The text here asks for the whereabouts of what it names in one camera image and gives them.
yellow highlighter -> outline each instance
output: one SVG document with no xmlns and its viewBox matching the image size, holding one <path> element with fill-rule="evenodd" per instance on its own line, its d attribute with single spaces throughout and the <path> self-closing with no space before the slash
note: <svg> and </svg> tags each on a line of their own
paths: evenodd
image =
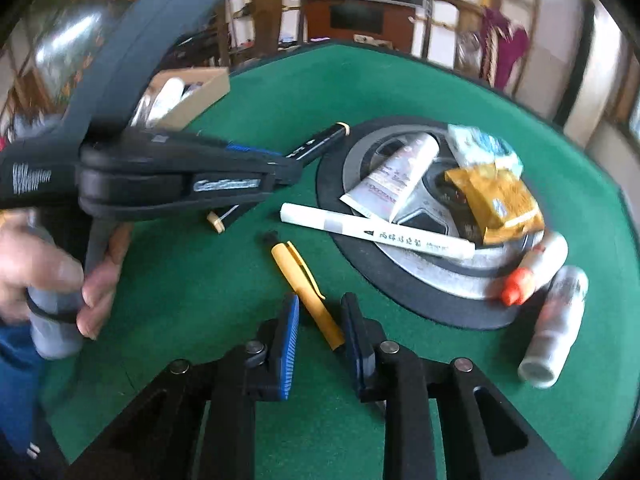
<svg viewBox="0 0 640 480">
<path fill-rule="evenodd" d="M 273 259 L 276 260 L 283 276 L 313 317 L 331 350 L 335 350 L 344 343 L 344 334 L 322 303 L 326 298 L 320 293 L 318 284 L 305 261 L 291 242 L 284 244 L 278 240 L 276 231 L 270 231 L 267 234 L 267 241 L 271 246 Z"/>
</svg>

orange cap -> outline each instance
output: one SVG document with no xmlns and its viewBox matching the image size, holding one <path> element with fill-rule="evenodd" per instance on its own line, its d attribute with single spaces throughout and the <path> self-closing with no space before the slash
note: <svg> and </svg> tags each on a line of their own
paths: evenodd
<svg viewBox="0 0 640 480">
<path fill-rule="evenodd" d="M 531 297 L 535 288 L 533 272 L 526 267 L 518 267 L 505 280 L 500 296 L 506 306 L 521 305 Z"/>
</svg>

green tabletop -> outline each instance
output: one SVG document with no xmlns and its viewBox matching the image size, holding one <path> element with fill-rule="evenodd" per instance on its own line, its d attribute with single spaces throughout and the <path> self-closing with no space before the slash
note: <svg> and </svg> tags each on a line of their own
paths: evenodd
<svg viewBox="0 0 640 480">
<path fill-rule="evenodd" d="M 231 92 L 191 128 L 282 150 L 335 121 L 420 115 L 472 124 L 506 139 L 569 243 L 568 263 L 591 280 L 586 311 L 558 383 L 518 380 L 533 319 L 493 332 L 439 325 L 370 285 L 324 232 L 280 224 L 282 202 L 316 205 L 317 165 L 217 235 L 202 214 L 136 226 L 113 316 L 98 342 L 47 370 L 44 405 L 74 459 L 169 361 L 219 358 L 280 308 L 287 284 L 258 236 L 292 240 L 329 302 L 355 292 L 365 316 L 418 355 L 467 356 L 506 394 L 577 479 L 596 479 L 617 453 L 634 411 L 640 360 L 639 265 L 618 188 L 579 150 L 532 114 L 452 73 L 374 50 L 329 44 L 239 73 Z M 287 402 L 257 407 L 259 479 L 372 480 L 382 476 L 384 425 L 360 405 L 344 364 L 319 331 L 298 337 Z"/>
</svg>

glue bottle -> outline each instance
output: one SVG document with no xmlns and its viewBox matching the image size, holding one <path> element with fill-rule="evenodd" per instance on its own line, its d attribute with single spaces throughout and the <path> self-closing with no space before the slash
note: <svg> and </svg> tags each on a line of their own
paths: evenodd
<svg viewBox="0 0 640 480">
<path fill-rule="evenodd" d="M 569 350 L 578 337 L 589 280 L 582 269 L 560 269 L 534 329 L 533 338 L 518 375 L 536 388 L 548 388 L 558 380 Z"/>
<path fill-rule="evenodd" d="M 569 247 L 560 233 L 546 231 L 505 280 L 501 298 L 505 305 L 521 305 L 551 281 L 564 265 Z"/>
</svg>

maroon garment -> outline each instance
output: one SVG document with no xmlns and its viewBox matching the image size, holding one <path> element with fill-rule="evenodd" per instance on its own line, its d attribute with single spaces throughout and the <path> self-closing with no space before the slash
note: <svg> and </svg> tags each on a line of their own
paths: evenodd
<svg viewBox="0 0 640 480">
<path fill-rule="evenodd" d="M 482 61 L 480 77 L 498 90 L 507 86 L 513 65 L 529 48 L 527 31 L 500 12 L 484 10 L 480 29 Z"/>
</svg>

